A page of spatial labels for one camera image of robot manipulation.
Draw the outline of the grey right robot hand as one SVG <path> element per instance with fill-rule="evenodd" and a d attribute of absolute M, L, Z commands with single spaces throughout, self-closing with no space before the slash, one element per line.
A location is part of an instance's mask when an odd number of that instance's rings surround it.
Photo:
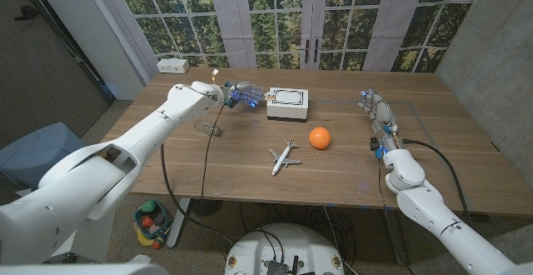
<path fill-rule="evenodd" d="M 396 115 L 380 94 L 371 88 L 361 91 L 361 101 L 358 105 L 368 113 L 371 119 L 374 136 L 370 141 L 370 149 L 378 159 L 382 159 L 391 150 L 403 148 L 396 124 Z"/>

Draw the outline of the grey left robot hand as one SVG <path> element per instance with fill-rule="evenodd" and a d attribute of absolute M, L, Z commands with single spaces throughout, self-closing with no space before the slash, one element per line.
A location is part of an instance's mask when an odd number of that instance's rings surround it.
<path fill-rule="evenodd" d="M 245 103 L 255 108 L 263 100 L 263 89 L 252 82 L 226 82 L 222 86 L 224 104 L 234 108 L 238 103 Z"/>

